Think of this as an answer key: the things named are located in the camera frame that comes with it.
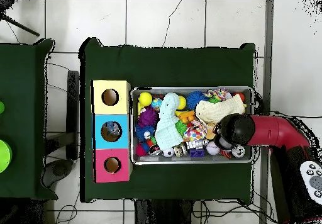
circular hole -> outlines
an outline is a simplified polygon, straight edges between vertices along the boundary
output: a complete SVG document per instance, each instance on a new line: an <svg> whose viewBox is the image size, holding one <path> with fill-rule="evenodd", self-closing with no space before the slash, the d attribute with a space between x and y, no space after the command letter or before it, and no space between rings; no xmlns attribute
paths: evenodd
<svg viewBox="0 0 322 224"><path fill-rule="evenodd" d="M102 93L102 101L107 106L114 106L118 102L118 92L107 89Z"/></svg>
<svg viewBox="0 0 322 224"><path fill-rule="evenodd" d="M121 125L115 121L105 122L101 128L101 135L107 142L116 142L122 136Z"/></svg>
<svg viewBox="0 0 322 224"><path fill-rule="evenodd" d="M109 157L104 161L104 168L109 173L117 173L121 168L121 162L117 157Z"/></svg>

yellow box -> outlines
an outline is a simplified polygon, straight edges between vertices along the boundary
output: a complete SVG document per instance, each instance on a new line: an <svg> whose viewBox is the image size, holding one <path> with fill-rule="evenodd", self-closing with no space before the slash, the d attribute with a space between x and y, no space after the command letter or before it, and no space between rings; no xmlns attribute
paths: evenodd
<svg viewBox="0 0 322 224"><path fill-rule="evenodd" d="M130 84L127 81L93 81L96 115L128 114Z"/></svg>

light blue stuffed animal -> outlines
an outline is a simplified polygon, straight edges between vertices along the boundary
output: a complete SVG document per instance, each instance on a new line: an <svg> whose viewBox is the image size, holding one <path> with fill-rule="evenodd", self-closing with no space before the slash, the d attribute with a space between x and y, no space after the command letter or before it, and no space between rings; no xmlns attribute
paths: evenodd
<svg viewBox="0 0 322 224"><path fill-rule="evenodd" d="M160 150L169 149L183 142L183 139L175 128L175 124L179 120L175 116L175 111L179 106L179 97L174 92L165 95L160 107L160 120L155 132L155 139Z"/></svg>

blue box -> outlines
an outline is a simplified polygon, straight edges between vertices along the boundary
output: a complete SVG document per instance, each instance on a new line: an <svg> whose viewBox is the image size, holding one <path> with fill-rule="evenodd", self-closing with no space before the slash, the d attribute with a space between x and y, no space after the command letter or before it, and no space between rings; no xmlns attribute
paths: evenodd
<svg viewBox="0 0 322 224"><path fill-rule="evenodd" d="M128 120L128 115L95 115L96 149L129 148ZM121 136L115 142L108 142L101 135L102 126L109 121L114 121L121 127Z"/></svg>

table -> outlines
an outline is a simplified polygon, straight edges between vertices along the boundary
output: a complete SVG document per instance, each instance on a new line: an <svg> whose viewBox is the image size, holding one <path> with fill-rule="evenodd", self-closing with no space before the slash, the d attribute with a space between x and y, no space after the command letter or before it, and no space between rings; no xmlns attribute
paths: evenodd
<svg viewBox="0 0 322 224"><path fill-rule="evenodd" d="M91 80L126 80L140 86L253 86L255 45L240 48L81 46L80 200L240 198L250 203L252 165L135 165L128 182L95 184L92 178Z"/></svg>

